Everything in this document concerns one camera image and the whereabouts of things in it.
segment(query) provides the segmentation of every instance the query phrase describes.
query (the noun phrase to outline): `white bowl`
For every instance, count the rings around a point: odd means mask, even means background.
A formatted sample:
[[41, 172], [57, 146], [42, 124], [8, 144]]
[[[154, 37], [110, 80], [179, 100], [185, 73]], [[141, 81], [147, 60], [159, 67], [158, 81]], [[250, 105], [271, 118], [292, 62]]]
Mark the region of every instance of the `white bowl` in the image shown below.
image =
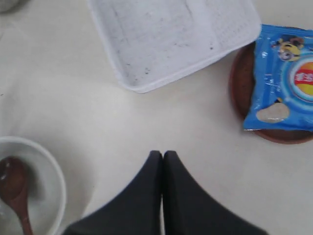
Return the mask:
[[[53, 156], [33, 141], [18, 137], [0, 138], [0, 160], [20, 158], [29, 172], [29, 218], [34, 234], [55, 235], [66, 205], [63, 173]], [[21, 235], [14, 212], [0, 200], [0, 235]]]

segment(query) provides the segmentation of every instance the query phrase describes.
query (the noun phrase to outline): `chip bag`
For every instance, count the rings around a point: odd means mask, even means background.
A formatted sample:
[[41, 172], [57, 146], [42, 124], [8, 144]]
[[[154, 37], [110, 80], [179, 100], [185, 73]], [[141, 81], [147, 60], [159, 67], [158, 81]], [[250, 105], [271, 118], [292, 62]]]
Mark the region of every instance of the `chip bag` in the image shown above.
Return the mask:
[[244, 129], [313, 131], [313, 30], [263, 25]]

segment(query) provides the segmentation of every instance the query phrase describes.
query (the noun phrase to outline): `bowl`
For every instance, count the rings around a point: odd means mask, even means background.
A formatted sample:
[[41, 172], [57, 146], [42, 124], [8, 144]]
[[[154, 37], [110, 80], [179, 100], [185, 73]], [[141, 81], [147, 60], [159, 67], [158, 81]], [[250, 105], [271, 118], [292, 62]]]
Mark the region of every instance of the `bowl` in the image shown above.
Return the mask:
[[[0, 160], [18, 157], [28, 172], [29, 219], [38, 235], [55, 235], [66, 205], [63, 173], [53, 156], [39, 144], [19, 137], [0, 138]], [[21, 235], [15, 213], [0, 200], [0, 235]]]
[[[254, 90], [254, 48], [252, 43], [240, 50], [230, 74], [230, 96], [235, 112], [243, 121], [251, 106], [251, 97]], [[259, 130], [255, 134], [262, 138], [283, 144], [298, 144], [311, 141], [313, 132], [310, 131], [284, 131], [284, 130]]]

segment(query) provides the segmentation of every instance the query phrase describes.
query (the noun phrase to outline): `minion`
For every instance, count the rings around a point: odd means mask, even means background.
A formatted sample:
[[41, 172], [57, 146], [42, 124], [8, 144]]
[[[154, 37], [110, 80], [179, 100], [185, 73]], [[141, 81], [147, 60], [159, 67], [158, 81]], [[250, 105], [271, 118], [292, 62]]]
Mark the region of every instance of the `minion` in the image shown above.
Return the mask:
[[304, 39], [296, 36], [284, 36], [272, 47], [279, 47], [278, 55], [282, 61], [294, 62], [300, 59]]

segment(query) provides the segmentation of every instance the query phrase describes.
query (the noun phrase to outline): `red and yellow logo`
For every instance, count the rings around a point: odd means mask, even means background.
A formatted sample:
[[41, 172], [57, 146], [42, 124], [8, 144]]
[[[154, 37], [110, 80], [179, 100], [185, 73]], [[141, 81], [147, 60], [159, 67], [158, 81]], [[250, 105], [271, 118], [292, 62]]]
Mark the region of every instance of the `red and yellow logo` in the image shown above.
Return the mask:
[[304, 64], [294, 76], [294, 84], [305, 94], [313, 96], [313, 62]]

